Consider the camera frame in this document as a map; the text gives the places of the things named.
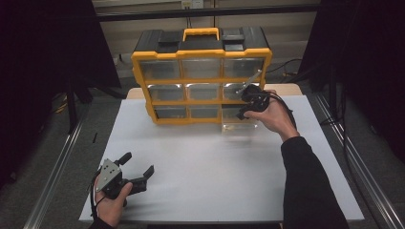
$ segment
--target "black curtain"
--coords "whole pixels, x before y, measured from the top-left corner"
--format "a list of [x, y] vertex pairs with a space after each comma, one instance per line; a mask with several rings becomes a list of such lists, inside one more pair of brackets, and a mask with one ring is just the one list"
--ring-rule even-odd
[[405, 162], [405, 3], [347, 3], [346, 9], [317, 13], [299, 73], [313, 69], [307, 78], [320, 91], [334, 71], [335, 80]]
[[120, 87], [99, 23], [54, 20], [75, 15], [96, 15], [91, 0], [0, 1], [1, 186], [27, 157], [68, 78], [81, 91], [92, 86], [86, 77]]

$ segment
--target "fingers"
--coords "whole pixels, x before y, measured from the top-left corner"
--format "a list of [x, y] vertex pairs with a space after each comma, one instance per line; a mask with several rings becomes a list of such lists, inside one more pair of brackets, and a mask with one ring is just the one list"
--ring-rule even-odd
[[132, 186], [133, 186], [133, 183], [131, 183], [131, 182], [126, 183], [126, 184], [122, 187], [121, 192], [119, 193], [119, 196], [117, 197], [117, 199], [118, 199], [119, 201], [124, 202], [124, 200], [126, 199], [126, 197], [128, 197], [128, 195], [131, 193]]
[[272, 90], [272, 89], [270, 89], [270, 90], [266, 90], [266, 92], [270, 92], [270, 93], [277, 94], [277, 92], [276, 92], [275, 90]]
[[[100, 177], [100, 175], [98, 175], [98, 176], [96, 177], [96, 180], [95, 180], [95, 188], [97, 187], [99, 177]], [[103, 192], [95, 192], [95, 201], [99, 201], [99, 200], [101, 200], [102, 198], [104, 198], [104, 193], [103, 193]]]
[[247, 111], [244, 113], [244, 116], [249, 117], [249, 118], [259, 119], [259, 117], [261, 116], [261, 113]]

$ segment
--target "yellow frame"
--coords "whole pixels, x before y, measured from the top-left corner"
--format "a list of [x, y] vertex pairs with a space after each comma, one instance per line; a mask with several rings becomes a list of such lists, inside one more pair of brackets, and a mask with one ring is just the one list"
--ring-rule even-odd
[[[198, 34], [217, 34], [219, 32], [217, 28], [208, 28], [207, 30], [202, 29], [187, 29], [184, 30], [184, 37], [186, 35], [198, 35]], [[174, 53], [157, 53], [157, 52], [134, 52], [131, 56], [131, 59], [134, 64], [133, 72], [135, 79], [142, 87], [143, 94], [146, 99], [146, 110], [148, 114], [152, 117], [152, 120], [156, 124], [191, 124], [191, 123], [222, 123], [222, 109], [221, 105], [223, 104], [244, 104], [241, 100], [223, 100], [222, 93], [219, 93], [218, 99], [213, 100], [189, 100], [187, 99], [186, 89], [184, 88], [185, 84], [193, 83], [212, 83], [220, 84], [219, 92], [223, 91], [224, 83], [244, 83], [248, 80], [248, 77], [224, 77], [224, 66], [223, 62], [221, 63], [220, 75], [214, 78], [186, 78], [183, 76], [181, 60], [187, 58], [219, 58], [221, 60], [226, 58], [264, 58], [264, 64], [262, 67], [261, 75], [255, 80], [256, 83], [259, 83], [259, 86], [263, 88], [266, 84], [266, 68], [270, 64], [272, 57], [271, 49], [269, 48], [259, 48], [259, 49], [246, 49], [243, 52], [226, 52], [225, 50], [180, 50]], [[140, 61], [144, 60], [177, 60], [179, 61], [179, 71], [180, 77], [174, 79], [145, 79]], [[147, 85], [167, 85], [167, 84], [182, 84], [183, 88], [183, 98], [181, 101], [153, 101]], [[189, 105], [218, 105], [219, 111], [216, 118], [192, 118], [190, 117]], [[184, 106], [186, 118], [157, 118], [154, 106]]]

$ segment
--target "black sleeve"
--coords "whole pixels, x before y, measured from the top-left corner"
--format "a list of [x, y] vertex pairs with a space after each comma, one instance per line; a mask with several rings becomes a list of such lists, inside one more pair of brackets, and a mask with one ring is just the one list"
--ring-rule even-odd
[[287, 172], [284, 228], [349, 228], [328, 176], [307, 141], [292, 137], [281, 151]]
[[95, 221], [93, 221], [93, 224], [89, 227], [89, 229], [114, 229], [114, 227], [110, 226], [102, 219], [97, 218]]

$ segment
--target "handheld controller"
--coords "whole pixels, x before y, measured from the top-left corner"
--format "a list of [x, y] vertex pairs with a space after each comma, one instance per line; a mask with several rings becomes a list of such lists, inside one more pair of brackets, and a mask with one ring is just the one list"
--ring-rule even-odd
[[253, 112], [263, 112], [267, 109], [269, 105], [269, 101], [271, 98], [276, 99], [283, 105], [286, 109], [289, 119], [291, 120], [292, 125], [294, 125], [295, 129], [297, 129], [297, 125], [295, 123], [294, 116], [292, 115], [292, 110], [290, 110], [286, 104], [286, 102], [276, 93], [266, 92], [263, 91], [260, 87], [249, 84], [246, 86], [242, 92], [241, 99], [246, 104], [239, 110], [236, 116], [243, 120], [247, 117], [244, 116], [244, 113], [247, 111]]
[[105, 197], [110, 198], [110, 199], [116, 199], [121, 192], [121, 189], [125, 186], [126, 183], [132, 182], [132, 190], [129, 194], [133, 195], [136, 193], [144, 192], [146, 191], [146, 184], [147, 180], [149, 177], [151, 177], [155, 173], [155, 168], [154, 166], [150, 166], [148, 170], [146, 170], [145, 173], [143, 173], [143, 177], [139, 178], [134, 178], [134, 179], [126, 179], [122, 178], [122, 171], [119, 168], [119, 165], [124, 165], [130, 158], [132, 157], [132, 154], [126, 153], [122, 158], [119, 160], [116, 160], [115, 162], [111, 161], [110, 159], [105, 159], [103, 165], [101, 168], [96, 172], [95, 176], [93, 177], [92, 183], [91, 183], [91, 190], [90, 190], [90, 201], [92, 204], [92, 212], [93, 212], [93, 218], [97, 218], [96, 214], [96, 205], [94, 204], [94, 197], [93, 197], [93, 189], [94, 189], [94, 184], [96, 181], [96, 177], [99, 175], [98, 178], [98, 183], [96, 186], [96, 192], [101, 192], [103, 191], [105, 194]]
[[247, 111], [265, 111], [269, 104], [270, 94], [262, 91], [258, 86], [250, 84], [244, 89], [241, 99], [243, 102], [246, 102], [246, 104], [239, 110], [236, 116], [243, 120], [246, 118], [244, 113]]

